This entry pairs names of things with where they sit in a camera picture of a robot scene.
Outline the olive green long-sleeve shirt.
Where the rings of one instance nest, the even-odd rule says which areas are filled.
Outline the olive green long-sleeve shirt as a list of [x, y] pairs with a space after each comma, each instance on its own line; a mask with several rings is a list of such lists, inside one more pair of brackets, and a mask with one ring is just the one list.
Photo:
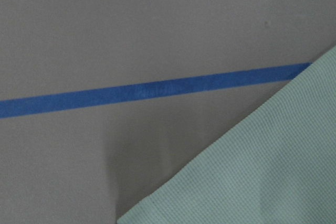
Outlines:
[[335, 223], [335, 49], [118, 223]]

